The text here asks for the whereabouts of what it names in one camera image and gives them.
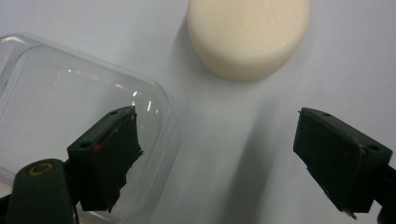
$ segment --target soap bar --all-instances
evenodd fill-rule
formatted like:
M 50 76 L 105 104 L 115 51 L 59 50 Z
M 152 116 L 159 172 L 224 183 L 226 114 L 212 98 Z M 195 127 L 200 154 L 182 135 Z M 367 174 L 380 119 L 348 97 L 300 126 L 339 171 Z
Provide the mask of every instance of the soap bar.
M 252 81 L 274 73 L 303 40 L 309 0 L 190 0 L 188 29 L 215 74 Z

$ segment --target white table surface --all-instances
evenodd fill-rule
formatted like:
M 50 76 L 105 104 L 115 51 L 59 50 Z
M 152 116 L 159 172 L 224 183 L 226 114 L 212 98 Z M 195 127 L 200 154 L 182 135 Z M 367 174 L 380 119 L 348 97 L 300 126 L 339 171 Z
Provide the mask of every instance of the white table surface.
M 27 33 L 77 49 L 153 77 L 174 96 L 182 140 L 152 223 L 376 223 L 377 203 L 357 222 L 338 212 L 292 146 L 297 111 L 306 106 L 396 148 L 396 1 L 312 1 L 298 51 L 252 83 L 202 65 L 187 5 L 2 0 L 0 35 Z

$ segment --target red dot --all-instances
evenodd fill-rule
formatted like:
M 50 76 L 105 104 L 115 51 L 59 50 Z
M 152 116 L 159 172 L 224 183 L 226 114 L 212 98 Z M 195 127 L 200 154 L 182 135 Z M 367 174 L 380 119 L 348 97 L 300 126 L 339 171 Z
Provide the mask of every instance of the red dot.
M 93 153 L 99 153 L 100 152 L 100 148 L 101 148 L 101 145 L 99 145 L 99 144 L 96 144 L 95 146 L 93 146 L 92 147 Z

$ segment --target transparent plastic lid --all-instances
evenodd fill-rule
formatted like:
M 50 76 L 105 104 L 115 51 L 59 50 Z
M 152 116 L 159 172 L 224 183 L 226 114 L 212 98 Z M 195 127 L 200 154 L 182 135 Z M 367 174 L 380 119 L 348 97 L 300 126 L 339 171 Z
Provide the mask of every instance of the transparent plastic lid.
M 25 165 L 66 161 L 67 147 L 109 111 L 135 105 L 144 150 L 111 214 L 83 223 L 138 220 L 153 209 L 177 152 L 176 110 L 155 81 L 24 35 L 0 39 L 0 181 Z

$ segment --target cream soap bar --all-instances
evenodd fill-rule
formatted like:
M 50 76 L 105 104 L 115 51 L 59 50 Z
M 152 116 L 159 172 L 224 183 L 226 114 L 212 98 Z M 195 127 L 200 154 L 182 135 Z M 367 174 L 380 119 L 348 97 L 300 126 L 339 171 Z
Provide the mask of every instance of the cream soap bar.
M 190 0 L 191 42 L 215 74 L 251 81 L 274 73 L 303 40 L 309 0 Z

